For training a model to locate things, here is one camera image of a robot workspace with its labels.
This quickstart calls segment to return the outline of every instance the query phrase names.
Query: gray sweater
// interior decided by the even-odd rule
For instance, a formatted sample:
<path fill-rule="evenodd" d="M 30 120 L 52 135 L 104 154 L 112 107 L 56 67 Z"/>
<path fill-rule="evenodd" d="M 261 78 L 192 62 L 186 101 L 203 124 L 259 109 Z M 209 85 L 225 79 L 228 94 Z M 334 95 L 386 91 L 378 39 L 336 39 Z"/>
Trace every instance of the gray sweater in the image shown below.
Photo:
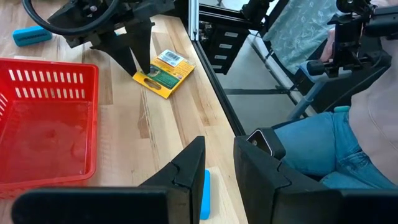
<path fill-rule="evenodd" d="M 349 124 L 372 163 L 398 185 L 398 40 L 382 39 L 382 45 L 392 56 L 391 68 L 352 97 Z"/>

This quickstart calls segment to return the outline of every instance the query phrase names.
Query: yellow package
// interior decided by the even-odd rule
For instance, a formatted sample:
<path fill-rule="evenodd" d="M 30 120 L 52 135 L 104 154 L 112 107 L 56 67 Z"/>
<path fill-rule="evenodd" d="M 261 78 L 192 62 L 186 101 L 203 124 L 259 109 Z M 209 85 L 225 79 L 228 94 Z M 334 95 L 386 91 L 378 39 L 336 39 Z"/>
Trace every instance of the yellow package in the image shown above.
<path fill-rule="evenodd" d="M 195 66 L 176 53 L 165 50 L 150 63 L 150 73 L 137 72 L 133 79 L 164 98 L 181 85 Z"/>

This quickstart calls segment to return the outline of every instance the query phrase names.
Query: patterned fabric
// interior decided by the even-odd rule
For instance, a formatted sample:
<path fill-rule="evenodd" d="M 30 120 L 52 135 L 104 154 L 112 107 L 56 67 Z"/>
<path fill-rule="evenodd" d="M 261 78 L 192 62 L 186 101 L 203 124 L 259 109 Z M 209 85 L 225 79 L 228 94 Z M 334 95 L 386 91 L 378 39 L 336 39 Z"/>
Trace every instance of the patterned fabric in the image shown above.
<path fill-rule="evenodd" d="M 327 22 L 337 12 L 336 0 L 290 0 L 264 40 L 282 65 L 295 74 L 299 65 L 327 38 Z"/>

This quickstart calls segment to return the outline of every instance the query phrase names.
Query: barcode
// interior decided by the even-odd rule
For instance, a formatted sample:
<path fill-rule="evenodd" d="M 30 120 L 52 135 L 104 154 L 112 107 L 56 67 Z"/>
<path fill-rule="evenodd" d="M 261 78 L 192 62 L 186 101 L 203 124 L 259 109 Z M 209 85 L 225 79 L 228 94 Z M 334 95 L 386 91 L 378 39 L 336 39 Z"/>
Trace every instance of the barcode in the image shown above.
<path fill-rule="evenodd" d="M 177 66 L 182 60 L 183 58 L 169 50 L 166 50 L 165 52 L 163 52 L 159 58 L 168 63 L 169 65 L 175 67 Z"/>
<path fill-rule="evenodd" d="M 172 59 L 175 60 L 175 61 L 178 61 L 178 60 L 180 60 L 180 58 L 181 58 L 180 56 L 176 55 L 176 54 L 173 53 L 173 52 L 167 52 L 167 53 L 166 53 L 166 56 L 172 58 Z"/>

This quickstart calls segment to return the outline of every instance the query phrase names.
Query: black robotic arm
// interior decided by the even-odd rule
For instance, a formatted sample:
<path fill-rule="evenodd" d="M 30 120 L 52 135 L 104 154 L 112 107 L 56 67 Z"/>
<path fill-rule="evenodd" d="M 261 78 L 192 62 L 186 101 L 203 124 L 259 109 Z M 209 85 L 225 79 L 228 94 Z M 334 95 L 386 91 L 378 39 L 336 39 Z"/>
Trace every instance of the black robotic arm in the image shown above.
<path fill-rule="evenodd" d="M 22 0 L 33 20 L 55 34 L 63 35 L 70 47 L 91 42 L 92 49 L 109 54 L 131 76 L 137 72 L 131 50 L 144 73 L 150 72 L 150 17 L 174 8 L 173 0 L 69 0 L 45 22 L 32 0 Z M 126 33 L 114 31 L 122 27 Z"/>

